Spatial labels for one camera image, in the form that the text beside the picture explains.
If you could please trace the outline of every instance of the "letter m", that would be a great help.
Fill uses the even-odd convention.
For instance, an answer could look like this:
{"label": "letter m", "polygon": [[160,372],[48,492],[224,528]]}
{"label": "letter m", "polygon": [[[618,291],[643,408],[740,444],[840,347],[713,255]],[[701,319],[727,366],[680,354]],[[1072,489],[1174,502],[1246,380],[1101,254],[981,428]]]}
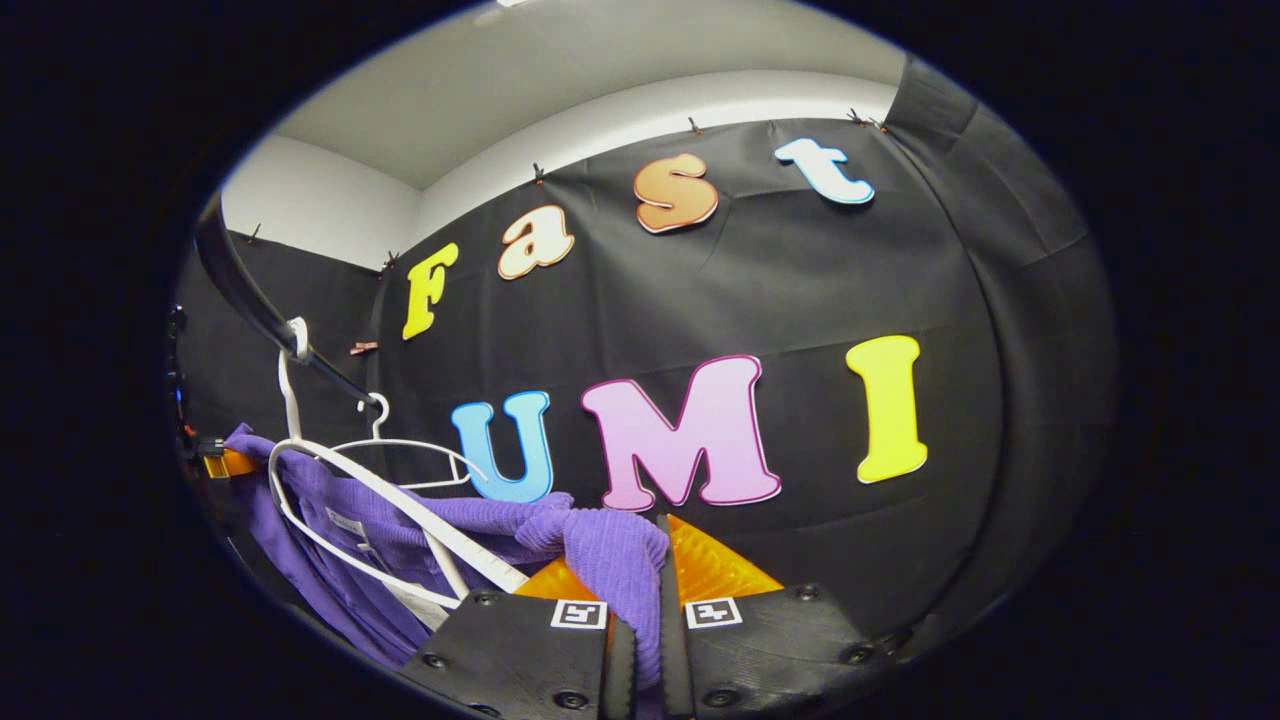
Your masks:
{"label": "letter m", "polygon": [[654,495],[640,486],[643,464],[662,495],[684,505],[698,464],[707,456],[707,484],[698,493],[709,505],[768,500],[782,489],[764,462],[755,418],[760,361],[749,355],[700,365],[689,379],[680,423],[672,425],[634,380],[611,380],[582,393],[582,407],[600,424],[609,470],[607,507],[639,512]]}

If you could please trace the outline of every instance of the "purple cloth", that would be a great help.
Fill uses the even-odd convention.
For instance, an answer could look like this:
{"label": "purple cloth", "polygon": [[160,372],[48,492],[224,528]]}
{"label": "purple cloth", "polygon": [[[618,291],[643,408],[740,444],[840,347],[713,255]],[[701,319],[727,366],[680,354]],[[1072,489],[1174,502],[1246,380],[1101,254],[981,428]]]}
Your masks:
{"label": "purple cloth", "polygon": [[[225,446],[265,466],[275,443],[250,433],[252,428],[242,423]],[[396,506],[301,452],[282,452],[278,468],[294,512],[323,538],[352,557],[383,564],[402,580],[453,594],[421,528]],[[233,488],[250,532],[271,562],[353,646],[381,665],[399,669],[426,642],[429,630],[379,580],[315,547],[289,525],[275,506],[265,470],[238,478]],[[572,496],[563,492],[532,503],[404,495],[526,573],[563,553],[582,584],[635,629],[637,688],[658,684],[658,584],[668,539],[657,525],[631,512],[572,509]],[[367,541],[332,521],[329,510],[358,521]],[[367,542],[376,557],[357,548],[361,542]],[[458,570],[467,587],[494,588],[465,562]]]}

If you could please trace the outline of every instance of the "black rod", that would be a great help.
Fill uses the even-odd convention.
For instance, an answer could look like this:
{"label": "black rod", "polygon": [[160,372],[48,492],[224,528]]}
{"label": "black rod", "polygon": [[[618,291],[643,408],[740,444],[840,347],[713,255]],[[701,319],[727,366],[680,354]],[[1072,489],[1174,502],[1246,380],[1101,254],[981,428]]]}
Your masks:
{"label": "black rod", "polygon": [[[223,219],[221,193],[214,195],[201,215],[200,225],[196,228],[196,252],[200,255],[200,263],[205,266],[205,272],[209,273],[209,279],[214,282],[214,287],[227,302],[257,332],[288,352],[291,357],[297,359],[297,333],[284,320],[280,311],[262,295],[232,246],[232,238],[227,233],[227,222]],[[351,382],[347,375],[343,375],[316,352],[315,347],[310,347],[303,364],[320,370],[320,374],[356,400],[371,406],[378,405],[376,400]]]}

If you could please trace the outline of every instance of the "foam letter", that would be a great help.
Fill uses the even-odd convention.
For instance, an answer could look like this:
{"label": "foam letter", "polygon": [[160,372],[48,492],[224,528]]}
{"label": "foam letter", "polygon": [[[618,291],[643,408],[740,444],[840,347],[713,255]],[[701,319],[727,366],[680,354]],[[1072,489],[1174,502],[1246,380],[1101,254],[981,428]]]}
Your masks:
{"label": "foam letter", "polygon": [[498,274],[513,281],[539,265],[547,268],[563,260],[573,247],[573,236],[564,228],[564,210],[543,205],[511,223],[502,242],[508,247],[498,258]]}
{"label": "foam letter", "polygon": [[719,191],[699,179],[705,173],[707,163],[687,152],[641,168],[634,188],[641,202],[636,218],[644,229],[659,233],[710,218],[719,205]]}
{"label": "foam letter", "polygon": [[520,433],[520,452],[525,456],[525,477],[508,480],[498,473],[489,438],[489,420],[493,406],[471,402],[453,410],[449,418],[462,438],[462,456],[474,462],[488,479],[472,475],[476,492],[490,500],[507,502],[534,502],[552,489],[552,456],[547,450],[547,428],[543,413],[550,405],[550,396],[540,391],[518,392],[502,404],[502,411],[516,420]]}
{"label": "foam letter", "polygon": [[430,328],[435,322],[431,304],[439,302],[444,292],[444,268],[457,259],[458,246],[451,242],[408,272],[408,319],[404,322],[404,340]]}
{"label": "foam letter", "polygon": [[856,205],[867,202],[876,195],[876,191],[867,181],[850,181],[845,177],[836,163],[845,163],[849,158],[835,147],[823,147],[808,137],[792,140],[791,142],[773,151],[778,160],[794,160],[804,174],[823,197]]}
{"label": "foam letter", "polygon": [[864,483],[918,470],[929,456],[915,430],[911,364],[919,356],[919,343],[900,334],[868,340],[845,355],[845,364],[863,377],[867,387],[870,438],[867,459],[858,465],[858,479]]}
{"label": "foam letter", "polygon": [[782,483],[764,464],[755,420],[759,377],[760,361],[749,355],[704,363],[689,379],[677,427],[634,380],[611,380],[582,393],[582,407],[600,424],[609,469],[604,505],[636,512],[653,507],[654,495],[640,487],[636,462],[667,500],[684,505],[703,455],[708,477],[698,495],[707,503],[744,505],[777,495]]}

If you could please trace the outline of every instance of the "blue letter u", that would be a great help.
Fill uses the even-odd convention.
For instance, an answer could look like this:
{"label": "blue letter u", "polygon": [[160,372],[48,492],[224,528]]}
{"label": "blue letter u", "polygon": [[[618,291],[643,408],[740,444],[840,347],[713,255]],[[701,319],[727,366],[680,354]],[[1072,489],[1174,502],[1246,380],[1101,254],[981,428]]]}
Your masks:
{"label": "blue letter u", "polygon": [[502,404],[502,411],[516,420],[520,452],[525,456],[525,477],[509,480],[498,473],[489,438],[493,406],[488,402],[460,405],[449,418],[462,438],[462,455],[484,474],[484,482],[472,474],[471,484],[489,500],[534,502],[552,489],[552,455],[547,450],[547,428],[543,413],[550,396],[541,391],[518,392]]}

